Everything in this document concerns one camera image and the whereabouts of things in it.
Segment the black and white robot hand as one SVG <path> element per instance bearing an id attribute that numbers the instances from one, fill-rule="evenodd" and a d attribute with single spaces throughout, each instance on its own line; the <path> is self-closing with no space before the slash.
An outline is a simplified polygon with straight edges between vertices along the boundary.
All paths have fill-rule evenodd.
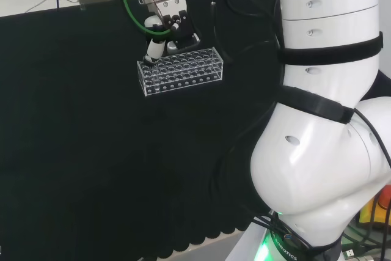
<path id="1" fill-rule="evenodd" d="M 155 65 L 165 55 L 184 53 L 200 43 L 200 37 L 187 11 L 186 0 L 163 0 L 147 4 L 153 14 L 141 25 L 147 38 L 143 61 Z"/>

